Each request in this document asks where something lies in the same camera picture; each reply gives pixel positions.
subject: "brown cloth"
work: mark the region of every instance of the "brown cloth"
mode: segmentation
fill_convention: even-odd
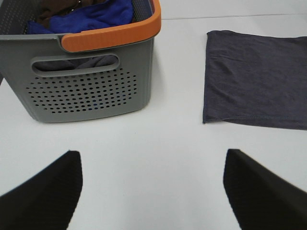
[[[106,0],[42,0],[40,6],[42,13],[37,19],[37,23],[45,28],[49,27],[49,20],[54,15],[64,16],[75,9],[103,3]]]

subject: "laundry basket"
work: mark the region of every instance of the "laundry basket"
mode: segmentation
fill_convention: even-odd
[[[47,123],[81,121],[147,105],[154,36],[161,28],[158,0],[132,0],[135,23],[77,34],[25,34],[27,21],[39,15],[39,3],[3,0],[0,7],[0,75],[32,118]],[[35,68],[42,61],[108,55],[117,61],[87,69]]]

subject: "blue towel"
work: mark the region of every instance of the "blue towel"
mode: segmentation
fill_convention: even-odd
[[[107,0],[79,8],[65,16],[50,18],[49,28],[35,22],[28,22],[29,35],[79,33],[85,30],[107,28],[129,24],[133,17],[131,0]]]

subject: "white surface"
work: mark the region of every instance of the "white surface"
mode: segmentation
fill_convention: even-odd
[[[164,19],[307,13],[305,0],[160,0]]]
[[[69,230],[239,230],[222,183],[228,148],[307,190],[306,131],[201,123],[205,34],[214,29],[295,37],[306,35],[307,16],[163,21],[151,101],[131,114],[41,124],[3,81],[0,194],[68,149],[81,152],[84,182]]]

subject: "orange basket handle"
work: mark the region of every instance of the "orange basket handle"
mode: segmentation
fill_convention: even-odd
[[[104,29],[87,30],[62,37],[62,47],[69,52],[103,49],[149,39],[161,30],[159,0],[150,0],[153,15],[146,20]]]

